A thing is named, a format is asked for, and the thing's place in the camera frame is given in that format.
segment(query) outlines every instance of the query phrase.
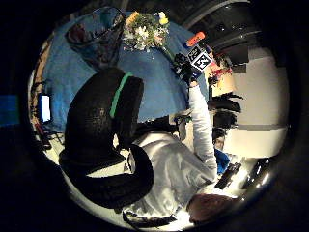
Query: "person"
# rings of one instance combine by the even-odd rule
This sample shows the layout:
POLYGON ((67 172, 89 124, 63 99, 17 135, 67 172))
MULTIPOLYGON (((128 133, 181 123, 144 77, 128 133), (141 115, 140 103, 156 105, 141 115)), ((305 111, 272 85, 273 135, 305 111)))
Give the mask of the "person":
POLYGON ((163 130, 147 132, 133 141, 151 160, 154 184, 142 199, 123 207, 125 214, 137 218, 167 218, 185 209, 190 221, 197 223, 211 219, 234 201, 224 195, 198 193, 217 180, 217 163, 205 98, 196 80, 183 80, 189 87, 194 153, 175 135, 163 130))

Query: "man's hand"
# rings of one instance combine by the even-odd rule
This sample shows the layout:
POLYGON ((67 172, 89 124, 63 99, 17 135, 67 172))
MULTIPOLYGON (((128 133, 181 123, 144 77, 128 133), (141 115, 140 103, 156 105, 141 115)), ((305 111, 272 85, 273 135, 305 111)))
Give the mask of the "man's hand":
POLYGON ((196 80, 193 80, 193 81, 191 81, 189 87, 190 87, 190 88, 193 88, 193 87, 195 87, 195 86, 197 86, 197 85, 199 85, 199 83, 198 83, 196 80))

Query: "blue tablecloth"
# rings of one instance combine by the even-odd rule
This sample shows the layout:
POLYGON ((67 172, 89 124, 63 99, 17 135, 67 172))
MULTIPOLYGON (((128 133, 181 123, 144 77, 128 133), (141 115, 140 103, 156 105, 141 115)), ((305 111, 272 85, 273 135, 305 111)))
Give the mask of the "blue tablecloth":
MULTIPOLYGON (((65 130, 70 103, 75 94, 96 73, 70 49, 64 37, 76 20, 78 18, 55 30, 43 70, 45 92, 51 96, 52 121, 46 127, 59 132, 65 130)), ((181 26, 170 22, 168 47, 175 54, 186 54, 188 51, 183 47, 183 43, 192 35, 181 26)), ((172 65, 167 58, 155 48, 150 52, 130 51, 124 49, 124 46, 122 44, 120 48, 118 68, 143 78, 145 84, 138 122, 187 109, 186 85, 171 70, 172 65)), ((199 82, 203 95, 207 96, 207 85, 202 75, 199 82)))

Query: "orange object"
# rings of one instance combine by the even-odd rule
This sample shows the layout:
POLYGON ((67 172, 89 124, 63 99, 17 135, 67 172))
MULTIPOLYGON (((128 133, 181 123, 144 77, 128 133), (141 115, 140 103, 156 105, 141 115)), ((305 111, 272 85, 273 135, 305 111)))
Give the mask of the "orange object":
POLYGON ((196 33, 193 37, 186 41, 187 46, 194 46, 196 43, 201 41, 205 37, 203 32, 196 33))

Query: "white wall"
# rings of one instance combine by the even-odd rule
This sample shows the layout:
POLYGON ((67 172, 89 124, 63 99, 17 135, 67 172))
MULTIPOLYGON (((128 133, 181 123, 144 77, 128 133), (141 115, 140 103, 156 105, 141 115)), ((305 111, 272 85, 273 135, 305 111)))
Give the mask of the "white wall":
POLYGON ((287 132, 289 86, 285 68, 277 68, 267 49, 249 50, 246 73, 234 74, 237 91, 244 100, 237 113, 237 129, 229 131, 224 152, 247 158, 278 154, 287 132))
POLYGON ((287 125, 289 88, 285 68, 275 67, 274 59, 266 49, 249 50, 246 73, 235 73, 235 94, 244 100, 238 114, 240 125, 287 125))
POLYGON ((275 130, 230 129, 224 141, 223 152, 241 158, 270 158, 279 153, 287 128, 275 130))

